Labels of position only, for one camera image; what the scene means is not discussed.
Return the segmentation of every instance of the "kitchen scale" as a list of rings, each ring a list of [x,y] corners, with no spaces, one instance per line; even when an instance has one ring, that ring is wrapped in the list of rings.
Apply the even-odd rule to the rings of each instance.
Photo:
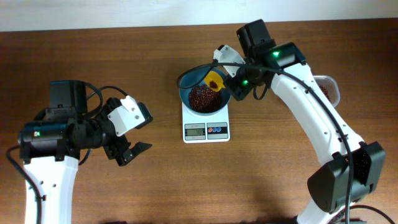
[[[185,143],[229,141],[228,105],[216,114],[201,116],[194,114],[182,104],[182,136]]]

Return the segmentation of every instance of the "brown wood surface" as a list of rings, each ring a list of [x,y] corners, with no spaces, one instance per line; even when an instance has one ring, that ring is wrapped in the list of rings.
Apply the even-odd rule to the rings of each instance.
[[[337,111],[387,153],[375,193],[362,203],[398,220],[398,20],[275,22],[278,44],[293,41],[313,73],[339,84]],[[23,125],[49,103],[52,80],[115,85],[144,102],[154,121],[128,132],[154,146],[126,167],[97,149],[79,168],[72,223],[237,223],[292,217],[310,199],[319,164],[292,113],[273,93],[229,104],[231,140],[185,144],[176,78],[228,44],[241,52],[241,24],[0,33],[1,223],[22,223],[23,178],[5,159]],[[121,96],[113,90],[104,97]],[[90,100],[94,108],[98,100]],[[371,211],[352,217],[386,223]]]

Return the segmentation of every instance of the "blue bowl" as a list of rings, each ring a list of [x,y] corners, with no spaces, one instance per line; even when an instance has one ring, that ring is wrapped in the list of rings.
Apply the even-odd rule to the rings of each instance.
[[[222,71],[218,70],[217,68],[213,68],[212,70],[214,72],[218,73],[220,75],[220,77],[225,81],[226,75]],[[200,78],[202,78],[207,71],[208,71],[208,68],[201,68],[199,70],[196,70],[196,71],[186,74],[181,80],[181,86],[182,87],[192,86],[193,84],[198,82],[200,80]],[[202,81],[201,83],[199,83],[199,85],[202,85],[202,84],[206,85],[205,81]],[[231,94],[229,94],[229,92],[226,89],[222,88],[220,90],[220,92],[221,92],[221,97],[223,99],[223,102],[221,103],[220,109],[218,111],[214,111],[211,113],[199,113],[199,112],[194,111],[191,108],[191,106],[189,105],[188,97],[189,97],[189,93],[191,92],[191,90],[192,90],[192,88],[189,88],[186,90],[180,89],[180,98],[181,98],[182,103],[189,109],[189,111],[191,113],[193,113],[195,115],[199,115],[199,116],[211,116],[211,115],[217,114],[218,112],[221,111],[221,109],[223,109],[229,103],[229,101],[231,99]]]

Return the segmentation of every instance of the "clear plastic container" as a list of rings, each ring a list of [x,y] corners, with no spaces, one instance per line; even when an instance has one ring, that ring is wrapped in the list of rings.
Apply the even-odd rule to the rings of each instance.
[[[333,107],[336,107],[340,102],[340,92],[338,90],[337,82],[327,75],[314,75],[313,78],[318,85],[322,85],[328,90],[330,103]]]

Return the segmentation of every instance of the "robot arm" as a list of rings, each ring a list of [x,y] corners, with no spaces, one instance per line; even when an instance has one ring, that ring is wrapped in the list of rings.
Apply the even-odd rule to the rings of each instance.
[[[27,123],[20,133],[20,158],[41,197],[41,223],[72,222],[72,192],[80,149],[104,147],[108,159],[125,166],[152,146],[138,142],[129,148],[131,143],[124,134],[152,121],[146,106],[130,96],[110,98],[94,118],[84,119],[83,113],[87,113],[85,83],[52,82],[45,119]],[[35,223],[37,198],[28,182],[26,189],[25,223]]]
[[[257,86],[266,85],[293,112],[304,129],[317,154],[321,168],[308,179],[308,189],[312,199],[307,208],[297,217],[299,224],[326,224],[345,207],[348,188],[349,169],[354,169],[351,204],[361,200],[376,188],[385,153],[374,142],[365,144],[336,112],[326,96],[315,82],[306,59],[293,43],[276,46],[264,25],[264,21],[255,21],[237,31],[238,39],[246,56],[242,59],[230,46],[218,48],[213,59],[222,65],[240,63],[246,65],[273,68],[284,71],[303,81],[320,98],[345,134],[352,149],[354,167],[348,167],[347,151],[342,136],[336,131],[331,117],[320,103],[309,94],[306,88],[291,77],[278,75],[267,70],[258,70],[239,66],[224,66],[229,75],[224,81],[226,89],[235,99],[243,100]]]

